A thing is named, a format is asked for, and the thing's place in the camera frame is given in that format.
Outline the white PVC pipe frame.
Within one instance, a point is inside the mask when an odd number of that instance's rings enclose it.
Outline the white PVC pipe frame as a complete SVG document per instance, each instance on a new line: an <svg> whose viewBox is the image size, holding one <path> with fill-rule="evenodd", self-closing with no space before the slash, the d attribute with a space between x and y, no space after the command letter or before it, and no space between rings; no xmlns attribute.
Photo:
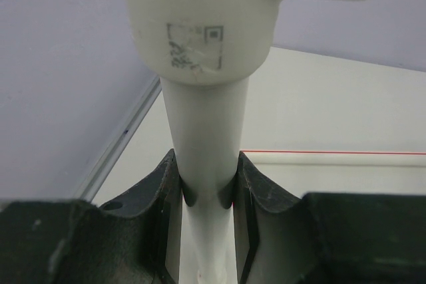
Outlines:
<svg viewBox="0 0 426 284"><path fill-rule="evenodd" d="M225 283L248 79L268 56L283 0L126 1L138 53L160 77L198 282Z"/></svg>

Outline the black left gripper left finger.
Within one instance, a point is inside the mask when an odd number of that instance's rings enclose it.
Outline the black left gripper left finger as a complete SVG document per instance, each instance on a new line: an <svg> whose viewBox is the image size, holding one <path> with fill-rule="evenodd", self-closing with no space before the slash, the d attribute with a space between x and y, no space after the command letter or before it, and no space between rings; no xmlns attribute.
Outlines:
<svg viewBox="0 0 426 284"><path fill-rule="evenodd" d="M169 151L101 206L83 200L1 202L2 283L177 283L182 194Z"/></svg>

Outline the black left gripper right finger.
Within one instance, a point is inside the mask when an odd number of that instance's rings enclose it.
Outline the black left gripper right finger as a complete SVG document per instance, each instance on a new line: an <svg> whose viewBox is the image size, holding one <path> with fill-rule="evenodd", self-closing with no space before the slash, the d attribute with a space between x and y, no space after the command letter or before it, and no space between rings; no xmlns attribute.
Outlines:
<svg viewBox="0 0 426 284"><path fill-rule="evenodd" d="M234 178L239 283L424 283L425 197L297 198L244 154Z"/></svg>

